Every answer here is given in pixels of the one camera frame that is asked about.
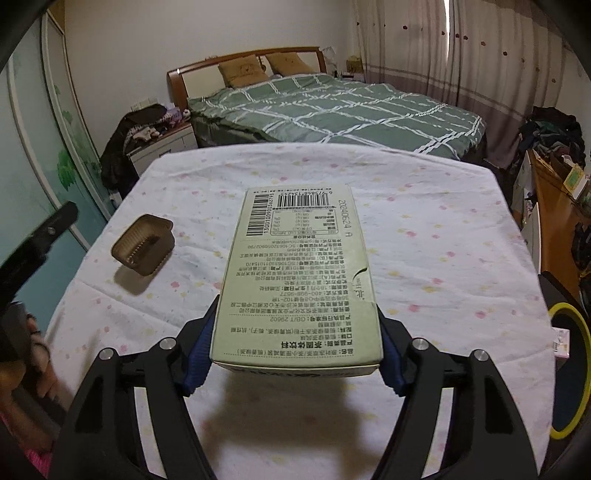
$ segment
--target floral tablecloth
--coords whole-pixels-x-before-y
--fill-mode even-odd
[[[56,371],[75,390],[96,354],[148,349],[201,316],[219,292],[246,188],[347,183],[375,294],[388,316],[440,350],[487,350],[545,455],[553,335],[537,276],[494,176],[427,155],[350,145],[261,144],[170,154],[116,211],[69,285],[47,332]],[[154,278],[111,257],[140,215],[174,222],[176,246]],[[137,392],[147,461],[163,474],[145,392]],[[438,470],[445,392],[426,473]],[[402,406],[376,372],[347,379],[268,378],[212,366],[187,400],[220,480],[370,478]]]

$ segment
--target clothes pile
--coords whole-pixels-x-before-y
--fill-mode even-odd
[[[125,198],[139,180],[127,154],[162,136],[189,116],[188,110],[181,112],[178,107],[169,110],[159,103],[126,114],[100,156],[103,185],[109,190],[117,190],[121,198]]]
[[[518,155],[521,158],[526,150],[533,148],[543,158],[550,158],[550,153],[556,158],[570,155],[573,162],[585,167],[585,142],[574,115],[566,115],[554,107],[535,106],[519,132],[522,140]]]

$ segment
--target yellow ring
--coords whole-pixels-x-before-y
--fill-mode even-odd
[[[550,315],[550,318],[552,319],[558,312],[564,313],[568,315],[571,319],[573,319],[575,323],[578,325],[579,330],[583,334],[583,339],[585,342],[585,354],[587,355],[587,375],[585,377],[583,398],[581,399],[581,403],[579,404],[579,408],[577,409],[577,413],[574,414],[573,419],[563,430],[559,432],[557,432],[554,429],[554,427],[551,427],[550,438],[554,440],[562,440],[572,433],[574,428],[580,422],[581,417],[583,416],[585,408],[587,407],[587,402],[589,401],[589,395],[591,394],[591,336],[589,335],[589,329],[587,328],[587,324],[585,323],[585,320],[581,316],[579,311],[576,308],[574,308],[570,303],[557,303],[550,309],[548,313]]]

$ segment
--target pink clothing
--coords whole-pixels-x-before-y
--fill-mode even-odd
[[[10,430],[10,427],[4,415],[0,414],[0,418],[4,422],[4,425],[6,425],[6,427]],[[28,460],[39,471],[39,473],[42,474],[45,478],[47,478],[49,476],[49,467],[51,466],[51,457],[53,454],[51,452],[39,453],[35,450],[25,449],[22,447],[21,449],[25,456],[28,458]]]

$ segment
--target bed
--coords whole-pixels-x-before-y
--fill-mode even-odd
[[[225,87],[218,64],[296,52],[313,70],[243,88]],[[485,123],[466,110],[380,83],[326,74],[318,47],[254,50],[213,57],[168,73],[173,99],[189,108],[200,147],[258,142],[319,142],[397,148],[479,163]]]

